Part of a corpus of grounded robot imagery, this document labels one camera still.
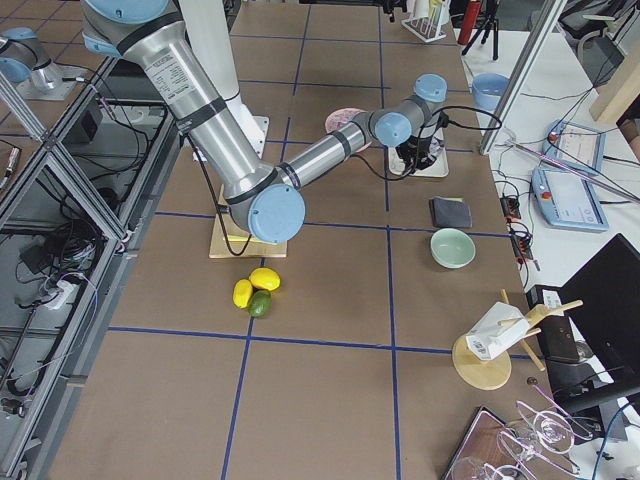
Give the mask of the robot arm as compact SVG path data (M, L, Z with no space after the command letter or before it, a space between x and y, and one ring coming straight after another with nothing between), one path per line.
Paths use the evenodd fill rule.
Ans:
M302 227L300 190L372 141L398 147L438 128L447 83L439 75L416 80L399 105L365 111L288 162L261 160L224 99L236 89L228 26L219 1L84 1L87 49L139 65L176 119L180 133L209 160L224 184L235 224L271 243Z

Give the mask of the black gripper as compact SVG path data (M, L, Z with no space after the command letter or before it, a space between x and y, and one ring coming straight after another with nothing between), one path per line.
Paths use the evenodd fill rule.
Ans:
M431 167L441 153L441 140L435 136L411 136L397 147L402 161L402 173L416 173Z
M385 15L388 16L390 22L395 21L395 9L400 7L400 2L397 0L381 0L380 6Z

